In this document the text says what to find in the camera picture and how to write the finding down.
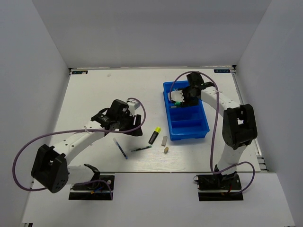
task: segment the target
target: blue plastic container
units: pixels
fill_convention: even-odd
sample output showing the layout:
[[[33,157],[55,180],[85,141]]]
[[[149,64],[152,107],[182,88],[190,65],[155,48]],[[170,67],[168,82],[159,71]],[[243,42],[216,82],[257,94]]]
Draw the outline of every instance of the blue plastic container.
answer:
[[[190,107],[171,108],[174,104],[169,101],[168,93],[173,82],[163,83],[164,103],[169,124],[170,140],[189,138],[204,138],[209,132],[207,119],[202,102]],[[188,86],[188,81],[177,81],[174,89]]]

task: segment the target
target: green pen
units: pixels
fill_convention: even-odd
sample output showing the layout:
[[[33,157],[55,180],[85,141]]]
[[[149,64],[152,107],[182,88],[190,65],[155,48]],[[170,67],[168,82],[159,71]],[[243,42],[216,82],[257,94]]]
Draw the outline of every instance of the green pen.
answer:
[[[138,150],[145,150],[145,149],[148,149],[148,148],[151,148],[151,145],[149,145],[147,147],[144,147],[144,148],[138,148],[138,149],[135,149],[135,150],[131,150],[131,152],[138,151]]]

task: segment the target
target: gray eraser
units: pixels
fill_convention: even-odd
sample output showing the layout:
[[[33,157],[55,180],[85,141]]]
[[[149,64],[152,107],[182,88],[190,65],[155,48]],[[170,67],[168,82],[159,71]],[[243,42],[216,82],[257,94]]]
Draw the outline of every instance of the gray eraser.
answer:
[[[161,144],[163,147],[165,147],[166,141],[167,141],[167,136],[163,136],[163,140],[162,140],[162,144]]]

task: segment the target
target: gray wall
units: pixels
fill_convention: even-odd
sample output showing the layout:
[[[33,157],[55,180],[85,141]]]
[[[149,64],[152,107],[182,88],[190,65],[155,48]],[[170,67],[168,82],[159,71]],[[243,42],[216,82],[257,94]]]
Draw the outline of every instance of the gray wall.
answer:
[[[70,68],[236,64],[271,0],[33,0]]]
[[[52,131],[68,69],[30,0],[1,1],[0,26],[0,226],[19,226],[28,193],[13,182],[17,151]],[[18,178],[31,182],[37,142],[18,162]]]
[[[237,67],[265,162],[303,226],[303,1],[273,0]]]

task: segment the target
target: yellow cap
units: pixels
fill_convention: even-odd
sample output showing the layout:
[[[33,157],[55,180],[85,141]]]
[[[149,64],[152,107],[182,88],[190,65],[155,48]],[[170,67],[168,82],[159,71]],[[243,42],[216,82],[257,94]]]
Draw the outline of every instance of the yellow cap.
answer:
[[[160,127],[157,127],[157,128],[155,129],[155,131],[156,131],[157,133],[159,133],[159,132],[161,131],[161,128],[160,128]]]

